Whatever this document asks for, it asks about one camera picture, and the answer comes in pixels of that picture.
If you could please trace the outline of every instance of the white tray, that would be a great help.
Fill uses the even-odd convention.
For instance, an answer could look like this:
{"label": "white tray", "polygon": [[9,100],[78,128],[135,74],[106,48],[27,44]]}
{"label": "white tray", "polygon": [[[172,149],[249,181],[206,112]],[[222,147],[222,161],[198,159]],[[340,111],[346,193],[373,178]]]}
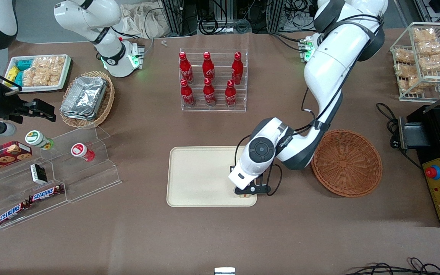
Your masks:
{"label": "white tray", "polygon": [[175,147],[169,155],[167,204],[171,207],[251,207],[257,195],[234,193],[228,179],[235,146]]}
{"label": "white tray", "polygon": [[28,56],[15,56],[12,57],[9,61],[9,65],[6,68],[5,77],[8,75],[10,68],[12,68],[16,61],[20,60],[26,60],[26,59],[35,59],[36,57],[50,57],[50,56],[61,56],[65,57],[66,60],[64,61],[64,67],[62,68],[61,78],[59,80],[59,85],[52,85],[52,86],[38,86],[38,87],[23,87],[21,93],[30,93],[30,92],[49,92],[49,91],[55,91],[58,89],[62,89],[64,87],[64,84],[66,83],[66,78],[69,73],[69,67],[70,67],[70,56],[67,54],[49,54],[49,55],[28,55]]}

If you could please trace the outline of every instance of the red emergency stop button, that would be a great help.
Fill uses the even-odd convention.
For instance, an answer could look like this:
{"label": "red emergency stop button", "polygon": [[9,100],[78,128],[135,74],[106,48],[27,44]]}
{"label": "red emergency stop button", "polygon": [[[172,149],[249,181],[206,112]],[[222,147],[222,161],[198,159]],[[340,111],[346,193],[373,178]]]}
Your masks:
{"label": "red emergency stop button", "polygon": [[433,180],[438,180],[440,179],[440,168],[437,165],[427,167],[425,169],[425,175]]}

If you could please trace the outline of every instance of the aluminum foil container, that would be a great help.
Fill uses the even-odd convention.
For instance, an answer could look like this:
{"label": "aluminum foil container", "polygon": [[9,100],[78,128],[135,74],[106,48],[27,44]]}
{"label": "aluminum foil container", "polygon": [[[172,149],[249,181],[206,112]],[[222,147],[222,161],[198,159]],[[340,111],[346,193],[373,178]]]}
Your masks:
{"label": "aluminum foil container", "polygon": [[72,84],[62,103],[63,115],[79,120],[93,120],[103,101],[107,82],[101,77],[81,76]]}

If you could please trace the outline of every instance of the blue package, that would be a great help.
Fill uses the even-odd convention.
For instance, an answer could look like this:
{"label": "blue package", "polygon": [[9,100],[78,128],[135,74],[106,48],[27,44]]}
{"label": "blue package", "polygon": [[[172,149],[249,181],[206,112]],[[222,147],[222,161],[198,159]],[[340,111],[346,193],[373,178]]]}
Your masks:
{"label": "blue package", "polygon": [[26,70],[32,66],[33,60],[32,59],[26,59],[26,60],[19,60],[16,63],[16,67],[19,70]]}
{"label": "blue package", "polygon": [[15,83],[20,86],[23,86],[23,72],[22,71],[16,75]]}

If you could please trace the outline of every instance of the red button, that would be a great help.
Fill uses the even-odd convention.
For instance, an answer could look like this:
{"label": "red button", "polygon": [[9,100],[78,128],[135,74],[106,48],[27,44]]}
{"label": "red button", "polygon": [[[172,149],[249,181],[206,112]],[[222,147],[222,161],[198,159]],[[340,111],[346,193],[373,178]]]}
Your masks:
{"label": "red button", "polygon": [[428,167],[425,169],[425,175],[433,179],[437,176],[437,170],[434,167]]}

